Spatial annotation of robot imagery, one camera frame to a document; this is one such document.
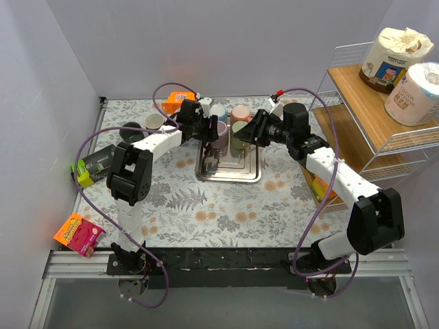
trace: shelf rack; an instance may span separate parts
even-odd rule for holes
[[[407,127],[388,115],[384,108],[388,95],[371,89],[359,78],[361,63],[372,44],[367,42],[335,48],[318,94],[329,106],[334,118],[340,157],[371,182],[403,179],[427,161],[424,149],[439,146],[439,120],[434,117],[424,125]],[[335,91],[321,93],[327,77]],[[323,105],[314,99],[310,108],[328,143],[334,147],[329,116]],[[409,155],[414,152],[415,158]],[[308,186],[311,186],[311,174],[304,168],[302,172]],[[346,204],[336,197],[327,203],[323,213],[343,209],[347,209]]]

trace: metal tray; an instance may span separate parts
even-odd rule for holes
[[[252,183],[261,179],[261,171],[261,155],[255,145],[237,150],[229,139],[228,147],[218,150],[200,142],[195,175],[201,180]]]

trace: floral tablecloth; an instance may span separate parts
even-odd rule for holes
[[[309,107],[312,98],[295,97]],[[266,98],[215,99],[230,111],[238,104],[253,112],[269,108]],[[155,111],[150,100],[109,101],[102,127],[136,121],[143,126]],[[321,134],[310,114],[313,133]],[[101,134],[96,150],[122,139],[117,131]],[[142,232],[149,247],[293,247],[316,210],[298,164],[283,145],[261,150],[262,177],[257,183],[203,182],[195,177],[198,142],[189,141],[159,158],[153,166],[153,184],[143,207]],[[117,210],[102,180],[85,190],[90,199],[113,219]],[[78,212],[107,231],[100,245],[117,240],[117,230],[84,200]],[[320,215],[304,246],[344,229],[347,210]]]

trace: orange and pink package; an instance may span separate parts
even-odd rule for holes
[[[81,215],[72,214],[55,234],[54,239],[80,255],[90,257],[105,233]]]

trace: wooden shelf board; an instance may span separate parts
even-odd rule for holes
[[[416,127],[406,127],[397,123],[384,108],[384,101],[388,95],[378,93],[367,86],[358,75],[360,69],[361,65],[331,67],[328,69],[328,74],[346,100],[375,152],[380,150],[392,135],[439,125],[436,118]]]
[[[360,172],[373,157],[364,136],[359,131],[354,118],[344,104],[329,106],[334,119],[335,128],[340,145],[340,158],[356,172]],[[326,136],[329,145],[335,149],[334,135],[331,129],[331,122],[328,113],[324,108],[314,108],[313,113]],[[404,158],[398,154],[389,156],[378,156],[368,166],[368,169],[376,169],[404,164]]]
[[[302,166],[300,166],[300,170],[302,170],[302,173],[305,177],[305,181],[307,182],[307,185],[309,187],[309,191],[311,192],[311,195],[313,197],[314,202],[316,203],[317,206],[320,205],[320,202],[316,199],[316,196],[314,195],[313,191],[311,190],[311,185],[313,184],[313,176],[309,173],[308,170],[306,170],[305,168],[303,168]],[[340,198],[337,197],[336,200],[334,200],[334,202],[331,205],[336,205],[336,204],[344,204],[344,201]]]

